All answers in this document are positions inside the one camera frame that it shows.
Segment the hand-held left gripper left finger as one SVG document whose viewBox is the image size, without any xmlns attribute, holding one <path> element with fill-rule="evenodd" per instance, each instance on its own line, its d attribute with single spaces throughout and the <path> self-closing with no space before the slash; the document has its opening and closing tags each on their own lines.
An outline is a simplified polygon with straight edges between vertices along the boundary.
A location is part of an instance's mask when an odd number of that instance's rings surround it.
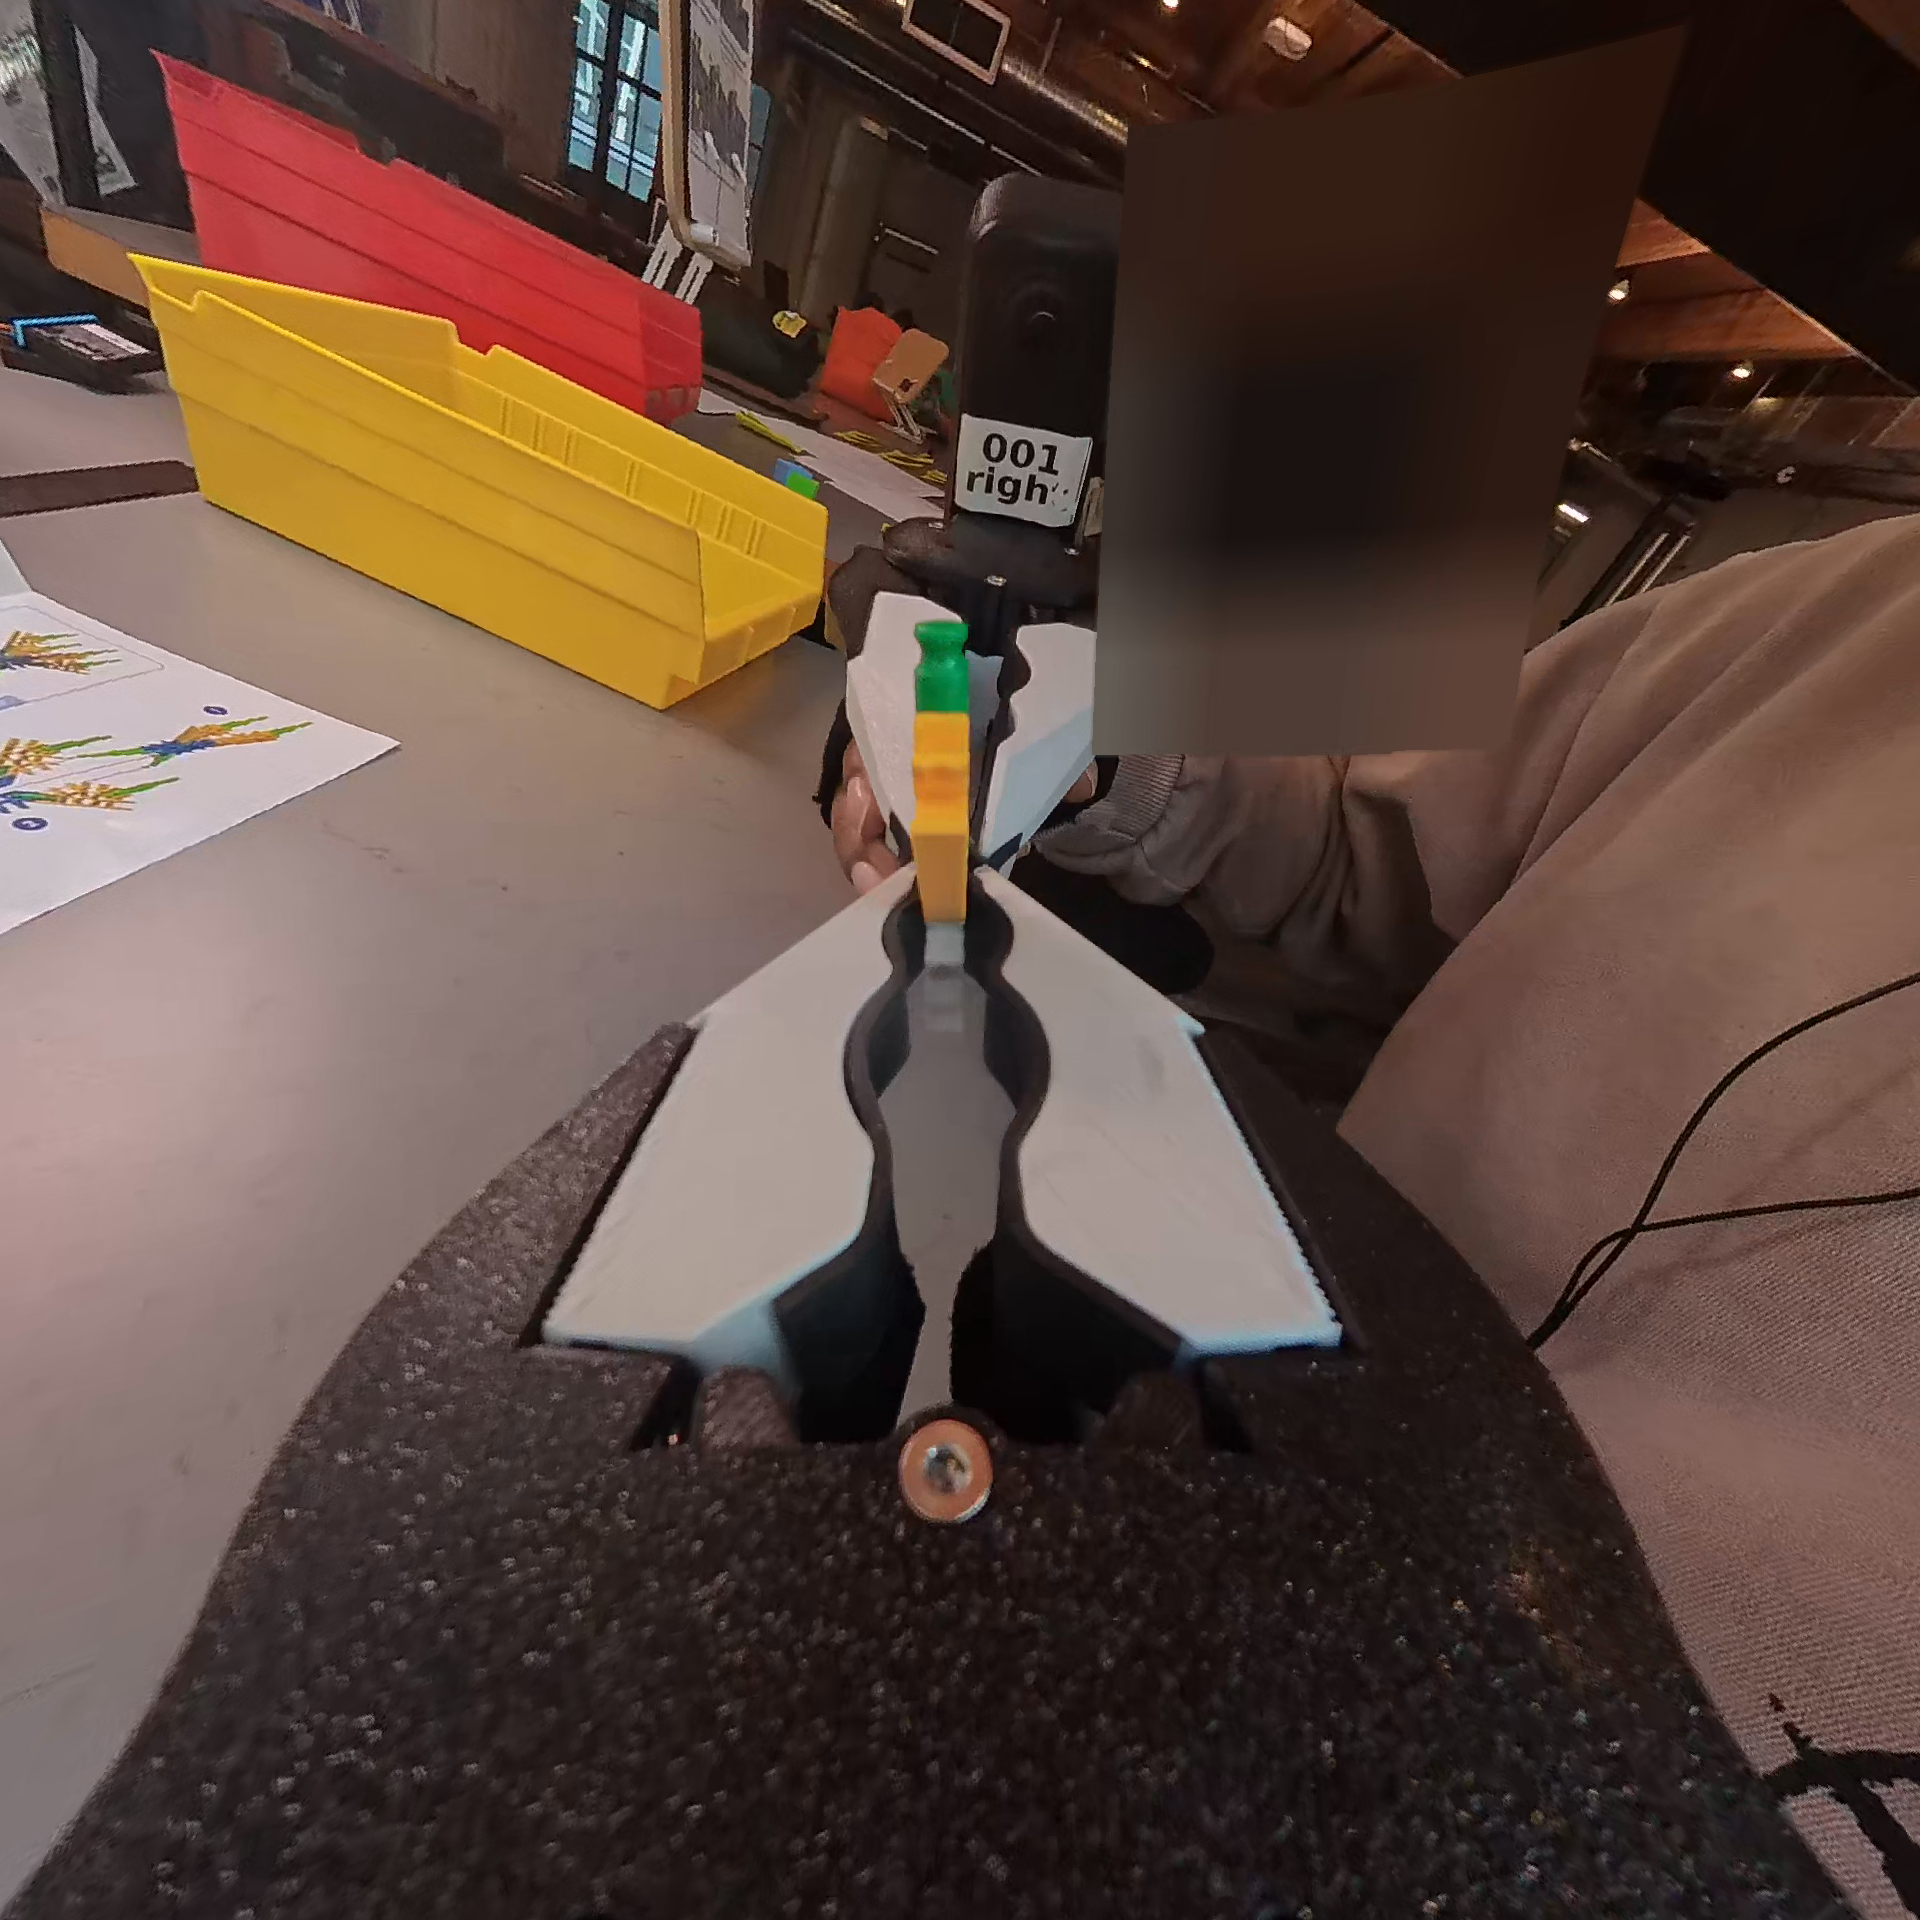
<svg viewBox="0 0 1920 1920">
<path fill-rule="evenodd" d="M 544 1342 L 768 1374 L 800 1427 L 894 1427 L 920 1342 L 881 1093 L 920 959 L 896 874 L 703 1008 L 544 1309 Z"/>
</svg>

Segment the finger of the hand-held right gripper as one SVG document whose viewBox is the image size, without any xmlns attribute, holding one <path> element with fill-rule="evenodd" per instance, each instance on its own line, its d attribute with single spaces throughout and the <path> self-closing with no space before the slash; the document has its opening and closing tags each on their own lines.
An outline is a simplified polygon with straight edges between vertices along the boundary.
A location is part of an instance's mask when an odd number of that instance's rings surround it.
<svg viewBox="0 0 1920 1920">
<path fill-rule="evenodd" d="M 976 855 L 1006 874 L 1092 768 L 1092 629 L 1022 629 L 984 737 Z"/>
<path fill-rule="evenodd" d="M 920 600 L 908 592 L 878 592 L 860 653 L 849 663 L 849 725 L 886 824 L 890 853 L 908 863 L 915 819 L 915 674 L 920 642 L 915 629 Z"/>
</svg>

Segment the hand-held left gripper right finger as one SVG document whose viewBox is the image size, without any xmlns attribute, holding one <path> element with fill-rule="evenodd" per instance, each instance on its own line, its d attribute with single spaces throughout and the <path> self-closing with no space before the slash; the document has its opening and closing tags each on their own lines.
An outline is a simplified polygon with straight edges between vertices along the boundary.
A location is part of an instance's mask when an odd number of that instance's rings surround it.
<svg viewBox="0 0 1920 1920">
<path fill-rule="evenodd" d="M 960 1403 L 1092 1427 L 1150 1374 L 1334 1353 L 1334 1301 L 1204 1026 L 993 869 L 974 875 L 968 967 L 1012 1123 L 956 1293 Z"/>
</svg>

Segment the toy construction model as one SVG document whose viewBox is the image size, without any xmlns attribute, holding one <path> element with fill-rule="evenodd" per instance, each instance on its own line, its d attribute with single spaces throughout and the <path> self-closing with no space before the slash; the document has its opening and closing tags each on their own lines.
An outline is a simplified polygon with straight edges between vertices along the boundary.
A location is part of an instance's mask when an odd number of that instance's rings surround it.
<svg viewBox="0 0 1920 1920">
<path fill-rule="evenodd" d="M 968 1023 L 968 911 L 971 911 L 971 771 L 974 771 L 974 674 L 971 629 L 960 618 L 915 624 L 912 785 L 915 890 L 924 919 L 920 1003 L 924 1026 L 956 1035 Z"/>
</svg>

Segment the yellow plastic bin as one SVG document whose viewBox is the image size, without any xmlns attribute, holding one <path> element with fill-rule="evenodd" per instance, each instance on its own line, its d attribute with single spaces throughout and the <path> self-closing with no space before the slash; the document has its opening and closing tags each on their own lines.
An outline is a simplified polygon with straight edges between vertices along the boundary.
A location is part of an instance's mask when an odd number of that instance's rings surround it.
<svg viewBox="0 0 1920 1920">
<path fill-rule="evenodd" d="M 814 624 L 817 500 L 447 320 L 130 261 L 215 508 L 653 709 Z"/>
</svg>

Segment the person's right forearm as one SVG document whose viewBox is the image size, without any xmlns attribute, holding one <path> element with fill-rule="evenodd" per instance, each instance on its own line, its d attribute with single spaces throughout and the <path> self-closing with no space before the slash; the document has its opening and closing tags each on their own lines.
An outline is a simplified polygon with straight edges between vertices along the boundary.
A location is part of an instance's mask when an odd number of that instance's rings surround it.
<svg viewBox="0 0 1920 1920">
<path fill-rule="evenodd" d="M 1502 754 L 1119 754 L 1040 832 L 1050 868 L 1212 946 L 1204 1022 L 1377 1046 L 1525 858 Z"/>
</svg>

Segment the grey desk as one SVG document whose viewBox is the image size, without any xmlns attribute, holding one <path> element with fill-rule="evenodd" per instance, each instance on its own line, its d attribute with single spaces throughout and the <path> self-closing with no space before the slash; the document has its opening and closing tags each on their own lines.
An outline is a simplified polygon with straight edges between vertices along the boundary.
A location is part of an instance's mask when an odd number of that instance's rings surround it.
<svg viewBox="0 0 1920 1920">
<path fill-rule="evenodd" d="M 8 1918 L 1203 1918 L 1273 1895 L 1250 1466 L 649 1450 L 522 1346 L 693 1015 L 837 909 L 827 660 L 634 709 L 219 515 L 10 519 L 400 737 L 4 938 Z"/>
</svg>

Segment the black padded cushion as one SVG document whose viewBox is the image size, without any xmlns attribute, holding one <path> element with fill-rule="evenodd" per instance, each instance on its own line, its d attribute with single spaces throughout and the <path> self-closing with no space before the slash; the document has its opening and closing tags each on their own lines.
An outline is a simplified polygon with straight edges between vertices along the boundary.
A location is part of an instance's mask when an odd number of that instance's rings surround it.
<svg viewBox="0 0 1920 1920">
<path fill-rule="evenodd" d="M 1166 997 L 1194 997 L 1214 970 L 1207 931 L 1178 903 L 1134 903 L 1105 875 L 1028 853 L 1015 883 L 1101 954 Z"/>
</svg>

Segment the cluttered work table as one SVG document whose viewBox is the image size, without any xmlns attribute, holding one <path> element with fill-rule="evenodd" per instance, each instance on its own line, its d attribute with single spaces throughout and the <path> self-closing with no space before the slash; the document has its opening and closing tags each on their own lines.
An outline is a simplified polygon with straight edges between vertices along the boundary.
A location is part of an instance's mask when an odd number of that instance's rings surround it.
<svg viewBox="0 0 1920 1920">
<path fill-rule="evenodd" d="M 745 395 L 702 391 L 694 411 L 677 419 L 675 432 L 777 482 L 786 482 L 789 472 L 808 472 L 819 479 L 826 501 L 851 501 L 881 519 L 935 519 L 947 510 L 942 482 L 918 477 L 871 443 L 832 435 L 826 426 L 800 424 Z"/>
</svg>

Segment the dark paned window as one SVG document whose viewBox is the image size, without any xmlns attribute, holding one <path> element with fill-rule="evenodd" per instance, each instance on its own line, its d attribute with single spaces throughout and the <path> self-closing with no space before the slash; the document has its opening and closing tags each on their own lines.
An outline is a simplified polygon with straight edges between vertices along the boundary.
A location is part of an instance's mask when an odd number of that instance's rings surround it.
<svg viewBox="0 0 1920 1920">
<path fill-rule="evenodd" d="M 577 2 L 564 172 L 615 207 L 653 198 L 662 140 L 662 34 L 657 2 Z"/>
</svg>

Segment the person's beige hoodie torso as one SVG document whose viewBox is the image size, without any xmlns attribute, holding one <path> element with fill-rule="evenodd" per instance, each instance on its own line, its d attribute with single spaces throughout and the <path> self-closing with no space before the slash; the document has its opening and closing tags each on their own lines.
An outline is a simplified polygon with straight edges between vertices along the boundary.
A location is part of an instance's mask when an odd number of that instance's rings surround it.
<svg viewBox="0 0 1920 1920">
<path fill-rule="evenodd" d="M 1917 519 L 1731 560 L 1527 668 L 1516 754 L 1357 774 L 1454 954 L 1350 1140 L 1533 1333 L 1755 1049 L 1917 972 Z M 1917 987 L 1750 1064 L 1543 1363 L 1725 1725 L 1917 1914 Z"/>
</svg>

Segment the toy instruction sheet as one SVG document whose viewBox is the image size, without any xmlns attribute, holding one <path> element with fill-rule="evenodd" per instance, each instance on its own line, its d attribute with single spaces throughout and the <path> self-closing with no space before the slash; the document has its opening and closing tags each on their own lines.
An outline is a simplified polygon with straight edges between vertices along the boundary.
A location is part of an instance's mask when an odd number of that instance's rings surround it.
<svg viewBox="0 0 1920 1920">
<path fill-rule="evenodd" d="M 394 748 L 45 598 L 4 553 L 4 931 Z"/>
</svg>

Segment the black device with blue light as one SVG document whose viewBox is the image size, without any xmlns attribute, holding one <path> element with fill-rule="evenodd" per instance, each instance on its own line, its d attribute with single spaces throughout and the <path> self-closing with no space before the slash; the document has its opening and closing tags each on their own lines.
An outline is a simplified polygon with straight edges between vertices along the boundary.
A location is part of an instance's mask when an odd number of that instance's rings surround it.
<svg viewBox="0 0 1920 1920">
<path fill-rule="evenodd" d="M 51 313 L 4 320 L 4 365 L 88 394 L 130 395 L 163 373 L 163 354 L 97 313 Z"/>
</svg>

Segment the printed paper sheet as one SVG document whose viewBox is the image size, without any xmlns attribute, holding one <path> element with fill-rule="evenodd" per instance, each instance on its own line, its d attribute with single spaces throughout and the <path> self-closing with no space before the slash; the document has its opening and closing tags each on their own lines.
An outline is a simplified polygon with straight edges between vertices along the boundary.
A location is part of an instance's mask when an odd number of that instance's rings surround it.
<svg viewBox="0 0 1920 1920">
<path fill-rule="evenodd" d="M 99 209 L 138 185 L 69 2 L 4 2 L 4 153 L 49 209 Z"/>
</svg>

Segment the black hoodie drawstring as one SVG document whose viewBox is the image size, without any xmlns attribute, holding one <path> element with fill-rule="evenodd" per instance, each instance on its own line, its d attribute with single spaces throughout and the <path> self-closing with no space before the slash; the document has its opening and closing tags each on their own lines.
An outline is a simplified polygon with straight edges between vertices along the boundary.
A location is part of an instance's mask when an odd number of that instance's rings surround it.
<svg viewBox="0 0 1920 1920">
<path fill-rule="evenodd" d="M 1886 1187 L 1886 1190 L 1863 1190 L 1863 1194 L 1844 1194 L 1844 1195 L 1800 1195 L 1800 1200 L 1777 1200 L 1777 1202 L 1763 1202 L 1763 1206 L 1738 1206 L 1738 1209 L 1719 1209 L 1719 1211 L 1696 1211 L 1696 1214 L 1658 1214 L 1658 1206 L 1667 1195 L 1667 1187 L 1686 1158 L 1686 1152 L 1694 1144 L 1694 1137 L 1707 1125 L 1707 1120 L 1715 1114 L 1715 1107 L 1722 1104 L 1722 1099 L 1757 1066 L 1763 1066 L 1767 1060 L 1772 1060 L 1780 1051 L 1786 1051 L 1788 1046 L 1819 1032 L 1821 1026 L 1829 1026 L 1854 1013 L 1863 1013 L 1869 1007 L 1879 1007 L 1883 999 L 1892 997 L 1906 997 L 1917 992 L 1917 972 L 1906 972 L 1886 985 L 1879 985 L 1865 995 L 1856 995 L 1850 999 L 1823 1007 L 1821 1013 L 1792 1023 L 1788 1029 L 1780 1029 L 1777 1035 L 1763 1040 L 1761 1046 L 1755 1046 L 1750 1051 L 1746 1051 L 1715 1085 L 1712 1089 L 1694 1104 L 1691 1117 L 1683 1123 L 1683 1129 L 1676 1132 L 1676 1140 L 1670 1143 L 1665 1161 L 1656 1169 L 1652 1185 L 1646 1187 L 1646 1195 L 1638 1209 L 1638 1214 L 1628 1220 L 1628 1226 L 1612 1229 L 1607 1234 L 1601 1234 L 1572 1264 L 1568 1284 L 1561 1285 L 1561 1293 L 1556 1297 L 1551 1309 L 1543 1315 L 1543 1319 L 1533 1325 L 1533 1333 L 1525 1336 L 1525 1345 L 1532 1353 L 1543 1351 L 1563 1325 L 1568 1319 L 1598 1293 L 1598 1285 L 1616 1270 L 1616 1264 L 1628 1256 L 1628 1249 L 1644 1242 L 1646 1234 L 1662 1234 L 1662 1233 L 1691 1233 L 1691 1229 L 1707 1229 L 1707 1226 L 1738 1226 L 1746 1220 L 1783 1220 L 1783 1216 L 1795 1216 L 1795 1214 L 1832 1214 L 1832 1211 L 1874 1211 L 1874 1209 L 1886 1209 L 1886 1206 L 1911 1206 L 1917 1202 L 1917 1187 Z"/>
</svg>

